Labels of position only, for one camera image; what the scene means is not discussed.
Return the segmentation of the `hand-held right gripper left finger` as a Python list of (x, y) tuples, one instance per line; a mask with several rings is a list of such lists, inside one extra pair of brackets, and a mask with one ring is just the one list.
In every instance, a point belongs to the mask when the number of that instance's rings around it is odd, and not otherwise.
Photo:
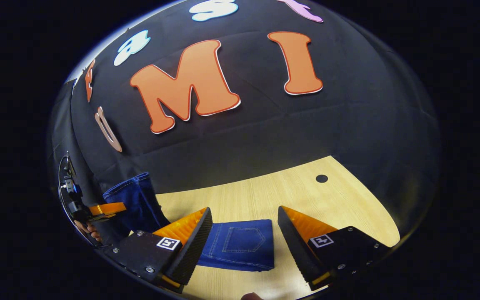
[(105, 247), (105, 258), (143, 283), (181, 294), (212, 225), (211, 209), (205, 207), (152, 233), (137, 230)]

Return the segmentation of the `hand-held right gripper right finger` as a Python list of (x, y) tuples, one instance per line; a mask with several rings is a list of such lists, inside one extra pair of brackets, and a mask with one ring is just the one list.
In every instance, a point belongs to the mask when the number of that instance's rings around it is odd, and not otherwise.
[(310, 289), (349, 280), (385, 258), (391, 248), (354, 226), (337, 229), (286, 206), (277, 222)]

